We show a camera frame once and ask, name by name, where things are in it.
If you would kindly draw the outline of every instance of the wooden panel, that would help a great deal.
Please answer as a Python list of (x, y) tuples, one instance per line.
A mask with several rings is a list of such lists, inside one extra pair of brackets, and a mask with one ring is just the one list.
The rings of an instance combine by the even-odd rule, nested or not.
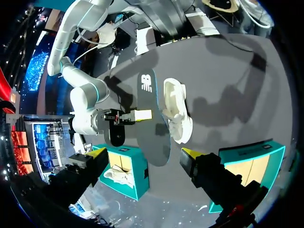
[(120, 156), (120, 160), (122, 161), (122, 169), (125, 172), (128, 172), (132, 169), (131, 158)]
[(242, 185), (245, 186), (248, 176), (250, 174), (250, 169), (253, 164), (253, 160), (235, 163), (231, 165), (226, 165), (225, 168), (232, 172), (234, 175), (242, 175)]
[(256, 181), (258, 183), (262, 182), (265, 170), (268, 165), (268, 160), (269, 155), (253, 160), (251, 172), (248, 176), (248, 180), (245, 186), (248, 185), (251, 181)]
[(110, 162), (110, 167), (112, 168), (114, 165), (117, 165), (122, 169), (122, 162), (120, 160), (120, 156), (115, 154), (115, 153), (108, 153), (109, 156), (109, 162)]

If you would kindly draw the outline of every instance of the gray platform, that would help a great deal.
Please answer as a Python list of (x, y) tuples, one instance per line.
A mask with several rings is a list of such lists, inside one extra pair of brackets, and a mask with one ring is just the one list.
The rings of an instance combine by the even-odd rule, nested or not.
[[(139, 202), (101, 183), (95, 187), (105, 198), (105, 205), (120, 203), (119, 213), (114, 216), (117, 220), (133, 216), (136, 222), (131, 227), (145, 228), (203, 228), (214, 223), (218, 215), (208, 214), (209, 197), (193, 186), (179, 164), (181, 147), (218, 154), (220, 148), (273, 138), (286, 145), (283, 167), (290, 163), (292, 101), (283, 64), (270, 40), (227, 34), (225, 38), (197, 37), (158, 47), (102, 74), (99, 78), (110, 82), (123, 102), (112, 92), (97, 107), (120, 108), (119, 102), (125, 108), (136, 107), (137, 75), (147, 68), (156, 73), (160, 107), (164, 79), (173, 77), (186, 85), (194, 128), (186, 145), (171, 140), (171, 155), (165, 166), (149, 165), (150, 189)], [(126, 145), (137, 146), (134, 126), (126, 127), (126, 137)], [(86, 136), (86, 140), (93, 144), (105, 142), (102, 135)], [(258, 207), (258, 217), (271, 206), (278, 192), (274, 185)], [(198, 211), (204, 205), (207, 208)], [(118, 209), (111, 206), (102, 213), (108, 210), (114, 213)]]

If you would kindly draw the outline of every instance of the shoe insole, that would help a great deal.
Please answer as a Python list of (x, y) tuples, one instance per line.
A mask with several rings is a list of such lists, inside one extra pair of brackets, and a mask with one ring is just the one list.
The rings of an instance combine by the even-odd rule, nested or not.
[(137, 110), (151, 110), (152, 119), (136, 122), (137, 142), (148, 163), (164, 166), (170, 156), (170, 133), (158, 107), (156, 76), (152, 69), (137, 77)]
[(175, 86), (169, 82), (166, 83), (164, 89), (165, 89), (166, 107), (171, 112), (171, 114), (174, 116), (179, 113), (179, 110), (178, 110), (177, 104), (176, 104), (177, 91), (174, 90)]

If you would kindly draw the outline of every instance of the white sneaker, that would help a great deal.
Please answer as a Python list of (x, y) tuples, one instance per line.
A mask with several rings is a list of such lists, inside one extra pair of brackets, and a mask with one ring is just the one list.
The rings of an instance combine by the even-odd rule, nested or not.
[(187, 114), (186, 86), (174, 78), (167, 78), (163, 85), (166, 105), (163, 114), (168, 117), (170, 135), (178, 144), (187, 143), (192, 135), (193, 121)]

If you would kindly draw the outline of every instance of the circular platform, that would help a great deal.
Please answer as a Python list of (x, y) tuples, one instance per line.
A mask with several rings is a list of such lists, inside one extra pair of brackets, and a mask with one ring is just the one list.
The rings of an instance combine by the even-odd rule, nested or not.
[[(163, 202), (185, 203), (189, 208), (207, 205), (203, 210), (208, 215), (209, 197), (193, 186), (179, 164), (181, 147), (218, 154), (220, 148), (273, 138), (286, 146), (285, 156), (288, 155), (292, 100), (283, 64), (270, 40), (227, 34), (158, 47), (102, 74), (99, 78), (107, 82), (112, 92), (97, 107), (135, 108), (137, 76), (145, 69), (156, 73), (160, 107), (164, 107), (166, 78), (173, 77), (186, 85), (194, 127), (187, 144), (179, 145), (171, 139), (170, 159), (165, 166), (149, 165), (150, 189), (136, 202), (138, 207), (152, 201), (159, 209)], [(134, 126), (127, 126), (125, 144), (138, 146), (136, 134)], [(89, 140), (93, 144), (104, 143), (102, 135)], [(110, 191), (113, 199), (124, 201), (124, 196)], [(271, 192), (277, 192), (275, 185)], [(274, 200), (271, 194), (267, 198)]]

